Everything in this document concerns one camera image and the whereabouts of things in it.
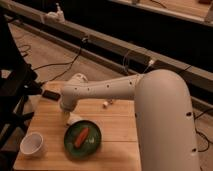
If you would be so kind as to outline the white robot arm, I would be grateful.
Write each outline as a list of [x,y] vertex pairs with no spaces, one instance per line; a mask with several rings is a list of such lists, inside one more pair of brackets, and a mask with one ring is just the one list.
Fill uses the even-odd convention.
[[61,88],[61,109],[80,99],[132,100],[141,171],[200,171],[191,96],[177,73],[158,69],[117,79],[88,82],[76,74]]

